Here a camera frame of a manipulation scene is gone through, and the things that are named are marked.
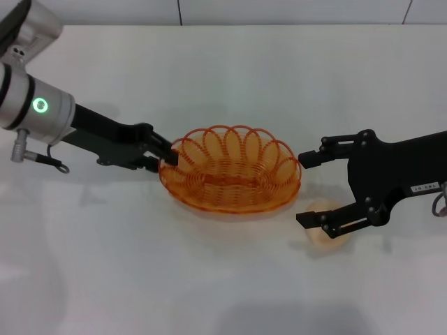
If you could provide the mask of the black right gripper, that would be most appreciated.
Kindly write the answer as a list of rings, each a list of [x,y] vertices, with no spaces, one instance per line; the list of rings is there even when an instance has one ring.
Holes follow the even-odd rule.
[[[372,129],[353,135],[325,136],[318,151],[298,155],[305,169],[339,159],[348,161],[348,181],[356,202],[340,206],[332,200],[317,200],[312,209],[296,214],[306,230],[319,228],[329,238],[385,225],[401,200],[436,193],[432,204],[446,201],[446,132],[401,142],[381,141]]]

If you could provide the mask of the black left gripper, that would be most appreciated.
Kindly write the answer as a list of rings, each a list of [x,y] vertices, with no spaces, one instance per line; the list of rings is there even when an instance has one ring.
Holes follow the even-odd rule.
[[[149,151],[169,165],[178,164],[178,153],[172,143],[155,133],[147,123],[121,124],[93,110],[76,105],[73,131],[62,141],[98,156],[97,163],[129,170],[159,172],[159,159],[144,156]]]

